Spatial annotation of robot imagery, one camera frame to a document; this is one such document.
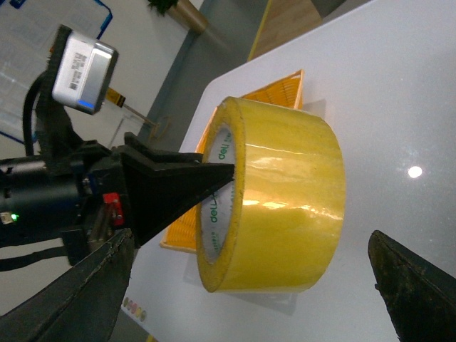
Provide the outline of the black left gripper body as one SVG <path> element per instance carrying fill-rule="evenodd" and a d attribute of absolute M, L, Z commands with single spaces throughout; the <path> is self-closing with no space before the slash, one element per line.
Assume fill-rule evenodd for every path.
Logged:
<path fill-rule="evenodd" d="M 97 142 L 54 140 L 46 149 L 46 233 L 63 246 L 46 258 L 74 266 L 113 232 L 135 225 L 129 145 L 106 150 Z"/>

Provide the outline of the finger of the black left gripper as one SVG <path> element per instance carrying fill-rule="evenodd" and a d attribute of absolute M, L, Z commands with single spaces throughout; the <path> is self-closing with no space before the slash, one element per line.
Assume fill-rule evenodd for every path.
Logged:
<path fill-rule="evenodd" d="M 140 246 L 234 179 L 233 164 L 203 163 L 194 152 L 153 150 L 132 133 L 124 142 L 120 156 Z"/>

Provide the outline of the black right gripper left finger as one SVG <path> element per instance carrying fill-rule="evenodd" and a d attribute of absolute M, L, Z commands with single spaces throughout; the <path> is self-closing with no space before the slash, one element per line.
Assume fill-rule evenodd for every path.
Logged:
<path fill-rule="evenodd" d="M 135 243 L 122 229 L 1 317 L 2 341 L 108 341 L 128 287 Z"/>

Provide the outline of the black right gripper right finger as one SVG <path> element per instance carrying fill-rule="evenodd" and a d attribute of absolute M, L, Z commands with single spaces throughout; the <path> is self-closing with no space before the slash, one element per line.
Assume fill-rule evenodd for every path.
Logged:
<path fill-rule="evenodd" d="M 368 257 L 400 341 L 455 340 L 453 276 L 378 230 Z"/>

